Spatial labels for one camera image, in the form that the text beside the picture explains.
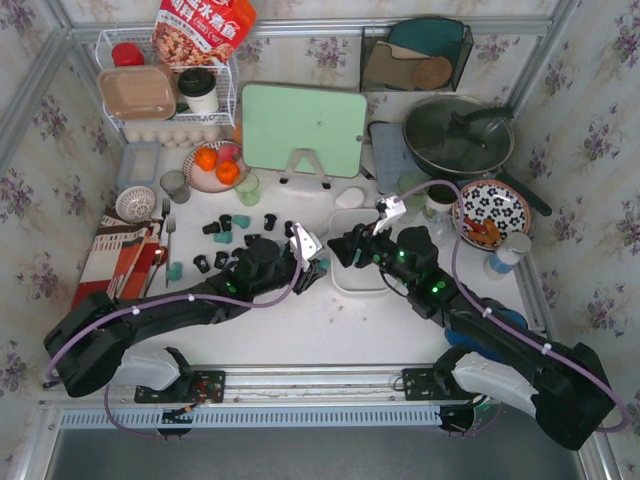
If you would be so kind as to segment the black coffee capsule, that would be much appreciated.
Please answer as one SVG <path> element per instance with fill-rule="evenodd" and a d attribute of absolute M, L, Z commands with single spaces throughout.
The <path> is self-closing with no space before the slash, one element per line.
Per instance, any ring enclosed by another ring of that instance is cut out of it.
<path fill-rule="evenodd" d="M 214 267 L 216 269 L 223 269 L 229 259 L 229 254 L 225 251 L 218 251 L 215 255 Z"/>
<path fill-rule="evenodd" d="M 221 232 L 221 226 L 218 222 L 212 222 L 202 227 L 202 232 L 204 235 L 211 235 Z"/>
<path fill-rule="evenodd" d="M 271 232 L 274 230 L 277 222 L 277 216 L 272 213 L 267 213 L 264 215 L 263 227 L 265 231 Z"/>
<path fill-rule="evenodd" d="M 293 221 L 286 221 L 284 225 L 285 237 L 293 238 L 296 233 L 296 224 Z"/>
<path fill-rule="evenodd" d="M 260 234 L 247 234 L 244 236 L 244 243 L 246 247 L 249 247 L 254 241 L 261 238 Z"/>
<path fill-rule="evenodd" d="M 193 259 L 193 263 L 200 273 L 207 273 L 210 271 L 211 267 L 205 255 L 197 255 Z"/>
<path fill-rule="evenodd" d="M 224 231 L 229 231 L 232 227 L 232 216 L 223 214 L 219 217 L 221 227 Z"/>

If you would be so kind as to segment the blue cloth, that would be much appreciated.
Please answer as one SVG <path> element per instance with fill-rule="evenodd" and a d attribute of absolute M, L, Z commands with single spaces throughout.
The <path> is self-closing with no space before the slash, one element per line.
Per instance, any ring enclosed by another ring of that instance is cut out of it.
<path fill-rule="evenodd" d="M 492 314 L 515 330 L 527 330 L 524 316 L 502 303 L 482 298 L 482 307 L 492 309 Z M 506 363 L 516 352 L 517 339 L 497 326 L 489 318 L 483 318 L 477 310 L 451 311 L 445 322 L 445 338 L 451 346 L 475 351 L 487 359 Z"/>

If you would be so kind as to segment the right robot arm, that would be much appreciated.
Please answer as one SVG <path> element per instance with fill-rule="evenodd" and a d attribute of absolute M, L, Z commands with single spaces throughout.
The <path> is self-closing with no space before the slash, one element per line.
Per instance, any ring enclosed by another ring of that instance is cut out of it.
<path fill-rule="evenodd" d="M 376 266 L 407 289 L 406 299 L 422 318 L 475 343 L 454 346 L 436 361 L 446 391 L 487 395 L 534 418 L 560 446 L 579 450 L 614 408 L 597 353 L 578 343 L 569 348 L 508 321 L 505 308 L 467 291 L 438 264 L 438 248 L 426 227 L 373 235 L 358 224 L 331 239 L 344 267 Z"/>

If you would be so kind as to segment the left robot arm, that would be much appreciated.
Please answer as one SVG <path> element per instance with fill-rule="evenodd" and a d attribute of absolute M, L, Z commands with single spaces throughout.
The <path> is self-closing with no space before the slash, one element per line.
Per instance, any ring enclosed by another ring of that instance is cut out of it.
<path fill-rule="evenodd" d="M 317 240 L 292 237 L 280 247 L 259 238 L 234 266 L 181 291 L 145 300 L 91 292 L 45 336 L 45 375 L 72 398 L 92 394 L 112 381 L 125 352 L 146 339 L 227 322 L 302 294 L 326 273 L 323 249 Z"/>

